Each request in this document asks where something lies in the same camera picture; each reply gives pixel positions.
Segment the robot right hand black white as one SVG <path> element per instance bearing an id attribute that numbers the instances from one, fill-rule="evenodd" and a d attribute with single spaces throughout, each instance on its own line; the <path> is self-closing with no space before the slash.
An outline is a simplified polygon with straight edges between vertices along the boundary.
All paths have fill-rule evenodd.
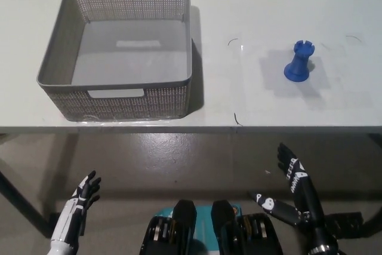
<path id="1" fill-rule="evenodd" d="M 325 215 L 313 182 L 296 154 L 284 143 L 277 151 L 278 167 L 283 172 L 292 194 L 294 205 L 250 191 L 249 197 L 265 213 L 298 228 L 302 232 L 325 229 Z"/>

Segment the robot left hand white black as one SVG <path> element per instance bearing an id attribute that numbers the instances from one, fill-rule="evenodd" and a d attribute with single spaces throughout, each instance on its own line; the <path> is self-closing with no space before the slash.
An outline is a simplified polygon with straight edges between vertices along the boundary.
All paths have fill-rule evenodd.
<path id="1" fill-rule="evenodd" d="M 100 199 L 97 193 L 101 178 L 96 171 L 90 172 L 80 182 L 72 196 L 66 201 L 54 228 L 48 255 L 76 254 L 79 237 L 83 236 L 88 209 Z"/>

